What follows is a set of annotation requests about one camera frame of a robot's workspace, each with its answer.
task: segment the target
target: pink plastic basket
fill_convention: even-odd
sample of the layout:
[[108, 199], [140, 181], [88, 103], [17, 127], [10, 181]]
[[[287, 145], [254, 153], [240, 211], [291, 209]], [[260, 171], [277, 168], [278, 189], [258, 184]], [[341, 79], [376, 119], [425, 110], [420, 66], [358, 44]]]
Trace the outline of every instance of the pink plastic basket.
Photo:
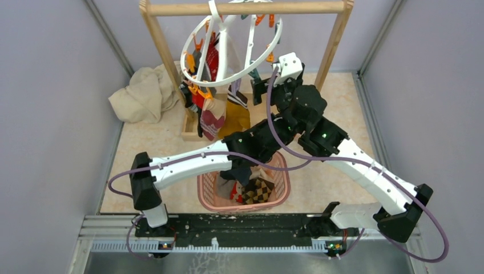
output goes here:
[[[273, 167], [287, 167], [286, 160], [279, 152], [276, 152], [272, 156], [272, 160], [268, 164]], [[198, 199], [200, 203], [206, 209], [220, 213], [256, 211], [269, 209], [282, 204], [291, 192], [288, 172], [269, 170], [267, 168], [262, 169], [273, 179], [275, 185], [268, 202], [243, 205], [236, 201], [217, 196], [215, 185], [219, 172], [210, 172], [197, 176]]]

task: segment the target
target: wooden pole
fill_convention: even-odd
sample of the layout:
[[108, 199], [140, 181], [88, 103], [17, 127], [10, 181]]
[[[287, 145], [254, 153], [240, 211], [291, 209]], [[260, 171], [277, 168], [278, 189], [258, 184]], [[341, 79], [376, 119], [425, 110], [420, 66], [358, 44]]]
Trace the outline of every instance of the wooden pole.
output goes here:
[[[324, 14], [342, 13], [343, 1], [338, 2], [274, 2], [274, 3], [219, 3], [220, 15], [231, 14]], [[150, 16], [211, 15], [207, 3], [151, 5]]]
[[[150, 0], [141, 0], [139, 2], [139, 10], [141, 12], [141, 16], [144, 19], [144, 23], [148, 27], [150, 31], [151, 38], [155, 42], [156, 49], [160, 54], [163, 64], [168, 72], [168, 76], [170, 76], [171, 83], [175, 88], [175, 92], [177, 93], [180, 100], [185, 104], [185, 96], [182, 94], [182, 91], [179, 89], [179, 86], [182, 82], [180, 79], [180, 75], [175, 66], [175, 61], [173, 61], [173, 57], [171, 56], [170, 48], [168, 47], [168, 43], [166, 41], [165, 35], [163, 34], [162, 28], [156, 17], [150, 16], [150, 8], [151, 8]], [[185, 113], [187, 114], [189, 120], [194, 119], [194, 114], [189, 109], [185, 108]]]
[[319, 91], [321, 91], [324, 80], [326, 80], [329, 67], [333, 62], [334, 55], [336, 53], [336, 50], [338, 49], [338, 45], [340, 44], [340, 40], [343, 36], [346, 23], [348, 22], [349, 16], [351, 14], [351, 10], [353, 10], [353, 0], [343, 0], [343, 4], [345, 6], [344, 11], [336, 16], [333, 30], [331, 31], [331, 35], [329, 36], [328, 45], [326, 46], [326, 50], [324, 51], [324, 55], [322, 56], [321, 65], [316, 76], [316, 81], [314, 82], [314, 85]]

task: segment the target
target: gray wall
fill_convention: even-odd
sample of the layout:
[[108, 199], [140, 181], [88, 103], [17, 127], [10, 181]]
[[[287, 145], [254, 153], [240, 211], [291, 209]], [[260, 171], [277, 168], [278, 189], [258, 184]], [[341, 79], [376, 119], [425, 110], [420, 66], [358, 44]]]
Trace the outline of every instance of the gray wall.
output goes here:
[[80, 0], [3, 1], [0, 26], [0, 272], [65, 273], [128, 78]]
[[[437, 273], [482, 273], [484, 2], [407, 1], [364, 76], [396, 174], [434, 188]], [[422, 222], [432, 256], [441, 239]]]
[[[297, 0], [277, 0], [277, 2]], [[135, 70], [142, 66], [161, 64], [160, 56], [139, 13], [139, 0], [95, 0], [99, 10], [109, 24], [126, 57]], [[206, 3], [207, 0], [152, 0], [152, 3]], [[395, 0], [355, 1], [351, 18], [334, 58], [332, 70], [359, 69], [369, 51], [386, 15]], [[335, 15], [284, 15], [281, 44], [274, 51], [275, 56], [295, 51], [306, 64], [308, 71], [319, 68], [322, 54], [334, 23]], [[180, 59], [182, 47], [193, 29], [204, 17], [159, 17], [170, 50], [175, 60]], [[265, 50], [272, 40], [273, 29], [268, 29], [268, 19], [257, 28], [253, 57]], [[236, 42], [241, 56], [245, 56], [248, 36], [248, 20], [237, 20], [231, 37]], [[263, 66], [260, 70], [269, 70]]]

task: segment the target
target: beige cloth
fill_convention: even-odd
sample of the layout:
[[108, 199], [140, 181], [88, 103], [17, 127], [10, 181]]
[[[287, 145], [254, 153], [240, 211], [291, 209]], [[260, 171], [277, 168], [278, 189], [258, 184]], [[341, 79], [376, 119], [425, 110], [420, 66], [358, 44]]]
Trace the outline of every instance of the beige cloth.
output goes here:
[[[180, 69], [180, 62], [175, 62]], [[157, 123], [162, 112], [178, 101], [165, 65], [142, 67], [131, 77], [129, 86], [109, 97], [118, 119], [124, 122]]]

